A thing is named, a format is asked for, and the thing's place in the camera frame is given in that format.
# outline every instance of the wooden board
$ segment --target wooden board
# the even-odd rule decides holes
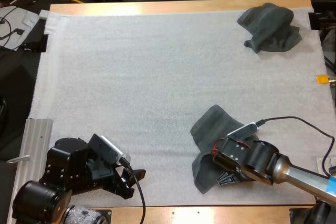
[[[50,11],[67,15],[111,16],[242,10],[271,2],[287,8],[311,6],[310,0],[205,0],[51,5]]]
[[[310,207],[147,207],[144,224],[290,224],[290,208]],[[110,209],[112,212],[112,224],[139,223],[141,220],[142,208],[140,207]]]
[[[128,16],[143,14],[211,12],[239,10],[271,2],[287,8],[309,7],[310,0],[209,0],[174,2],[129,2],[51,5],[50,11],[80,16]],[[304,206],[207,206],[207,207],[147,207],[147,224],[289,224],[289,209]],[[140,207],[111,208],[113,224],[139,223]]]

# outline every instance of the gray cloth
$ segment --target gray cloth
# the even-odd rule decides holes
[[[265,3],[244,12],[237,20],[252,34],[244,46],[250,47],[255,53],[262,51],[286,52],[302,39],[299,27],[291,26],[294,17],[292,10]]]
[[[211,150],[218,139],[242,127],[243,124],[233,119],[220,106],[212,106],[192,127],[190,133],[201,153],[192,164],[194,184],[202,193],[217,184],[217,178],[225,171],[212,161]],[[256,135],[247,142],[258,140]]]

